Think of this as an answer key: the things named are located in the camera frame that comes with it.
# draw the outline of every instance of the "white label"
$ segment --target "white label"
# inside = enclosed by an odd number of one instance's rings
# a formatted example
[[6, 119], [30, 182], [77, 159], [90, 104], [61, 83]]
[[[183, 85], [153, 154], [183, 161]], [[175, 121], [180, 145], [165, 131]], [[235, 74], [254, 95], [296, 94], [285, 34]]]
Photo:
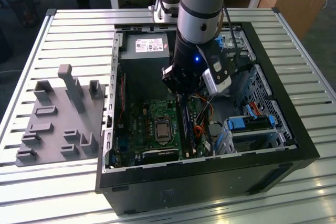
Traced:
[[135, 52], [163, 51], [162, 39], [138, 39], [135, 42]]
[[210, 146], [210, 143], [208, 141], [205, 141], [205, 148], [207, 148], [208, 151], [211, 150], [211, 146]]
[[233, 47], [233, 44], [231, 42], [225, 43], [226, 47]]

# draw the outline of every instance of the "motherboard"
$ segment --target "motherboard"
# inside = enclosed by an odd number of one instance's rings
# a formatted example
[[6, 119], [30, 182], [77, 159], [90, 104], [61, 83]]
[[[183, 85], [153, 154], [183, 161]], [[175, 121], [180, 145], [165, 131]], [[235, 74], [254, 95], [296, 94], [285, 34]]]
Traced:
[[[197, 117], [197, 103], [190, 101], [190, 116]], [[182, 159], [182, 144], [175, 100], [131, 103], [127, 134], [118, 137], [119, 166]]]

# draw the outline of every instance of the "aluminum extrusion table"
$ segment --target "aluminum extrusion table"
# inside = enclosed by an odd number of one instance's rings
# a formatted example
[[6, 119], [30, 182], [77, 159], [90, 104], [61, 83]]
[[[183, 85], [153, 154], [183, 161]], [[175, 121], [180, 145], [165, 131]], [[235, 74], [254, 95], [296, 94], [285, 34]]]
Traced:
[[0, 125], [0, 222], [57, 223], [299, 223], [335, 220], [336, 96], [281, 14], [230, 9], [234, 22], [252, 22], [321, 158], [266, 193], [118, 217], [96, 195], [97, 159], [16, 167], [37, 80], [53, 87], [59, 64], [73, 66], [83, 85], [108, 85], [114, 24], [150, 23], [145, 9], [58, 10], [46, 16]]

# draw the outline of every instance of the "green motherboard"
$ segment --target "green motherboard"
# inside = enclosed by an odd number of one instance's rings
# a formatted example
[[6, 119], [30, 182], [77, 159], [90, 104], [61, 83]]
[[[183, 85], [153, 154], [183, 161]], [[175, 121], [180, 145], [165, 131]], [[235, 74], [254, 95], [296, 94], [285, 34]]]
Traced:
[[[191, 118], [196, 118], [196, 101], [190, 101], [189, 110]], [[182, 159], [178, 124], [175, 100], [131, 103], [128, 133], [118, 139], [122, 166], [134, 165], [139, 153], [150, 150], [178, 149]]]

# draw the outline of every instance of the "power supply label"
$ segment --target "power supply label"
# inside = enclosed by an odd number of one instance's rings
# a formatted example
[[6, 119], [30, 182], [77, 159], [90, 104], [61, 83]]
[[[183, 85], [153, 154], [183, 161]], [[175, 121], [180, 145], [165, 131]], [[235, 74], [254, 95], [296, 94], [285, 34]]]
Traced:
[[163, 51], [162, 39], [138, 39], [135, 42], [135, 52]]

